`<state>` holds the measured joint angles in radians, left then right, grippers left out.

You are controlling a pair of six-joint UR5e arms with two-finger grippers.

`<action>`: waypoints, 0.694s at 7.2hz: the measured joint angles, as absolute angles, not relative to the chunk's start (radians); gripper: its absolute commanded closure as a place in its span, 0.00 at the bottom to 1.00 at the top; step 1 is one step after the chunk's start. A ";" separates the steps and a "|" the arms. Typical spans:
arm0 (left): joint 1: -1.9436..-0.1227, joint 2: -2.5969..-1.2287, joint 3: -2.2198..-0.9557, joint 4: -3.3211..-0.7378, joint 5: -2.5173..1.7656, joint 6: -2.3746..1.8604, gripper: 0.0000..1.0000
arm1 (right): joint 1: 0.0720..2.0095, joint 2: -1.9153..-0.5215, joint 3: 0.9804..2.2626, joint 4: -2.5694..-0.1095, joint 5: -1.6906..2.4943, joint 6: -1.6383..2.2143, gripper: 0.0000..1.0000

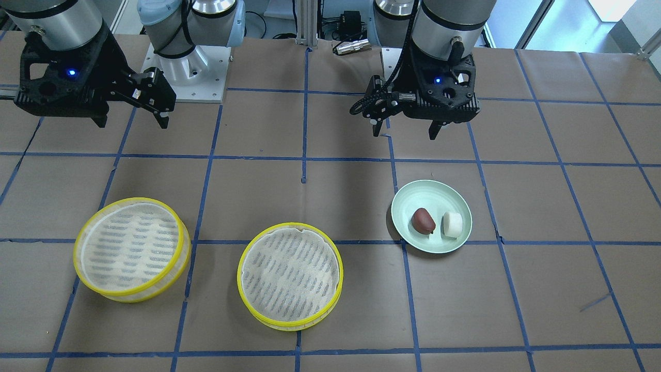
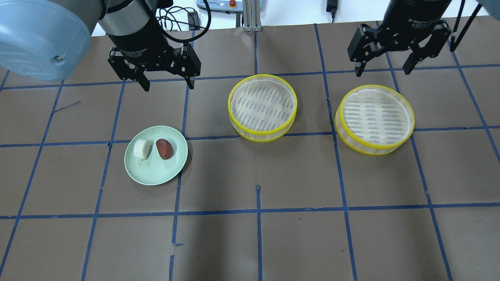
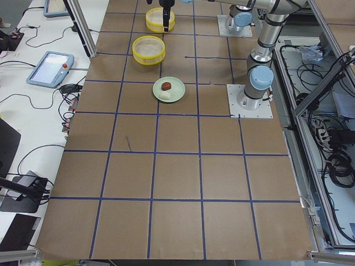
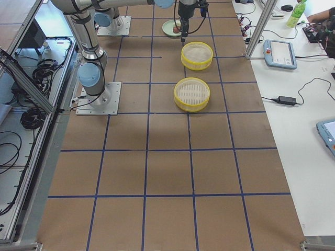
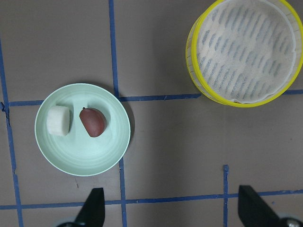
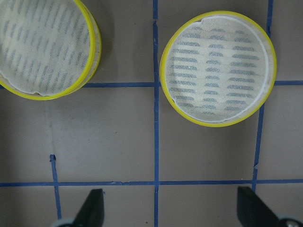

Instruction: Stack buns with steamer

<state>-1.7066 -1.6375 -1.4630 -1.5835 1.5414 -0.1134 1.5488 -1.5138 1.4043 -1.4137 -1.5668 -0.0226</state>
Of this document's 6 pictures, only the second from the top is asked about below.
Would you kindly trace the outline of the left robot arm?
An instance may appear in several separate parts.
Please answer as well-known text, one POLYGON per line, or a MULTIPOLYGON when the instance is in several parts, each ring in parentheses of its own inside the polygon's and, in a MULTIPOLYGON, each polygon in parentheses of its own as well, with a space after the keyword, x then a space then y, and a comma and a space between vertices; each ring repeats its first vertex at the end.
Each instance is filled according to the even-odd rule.
POLYGON ((100 25, 114 46, 108 63, 119 79, 149 91, 145 72, 167 71, 190 89, 201 62, 191 39, 170 36, 157 21, 159 7, 171 0, 2 0, 0 63, 17 74, 41 81, 67 79, 100 25))

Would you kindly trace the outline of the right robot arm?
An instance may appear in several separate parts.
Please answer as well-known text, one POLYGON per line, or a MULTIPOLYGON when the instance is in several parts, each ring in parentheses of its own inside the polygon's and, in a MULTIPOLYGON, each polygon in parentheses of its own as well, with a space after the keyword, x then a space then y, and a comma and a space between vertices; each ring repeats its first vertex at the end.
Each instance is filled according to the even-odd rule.
POLYGON ((459 31, 465 1, 461 1, 453 27, 442 18, 450 4, 450 0, 391 0, 380 27, 360 24, 348 46, 356 76, 363 74, 366 64, 373 58, 388 52, 411 50, 402 67, 408 75, 419 62, 437 57, 446 42, 450 41, 450 51, 454 52, 482 8, 499 19, 498 0, 479 0, 459 31))

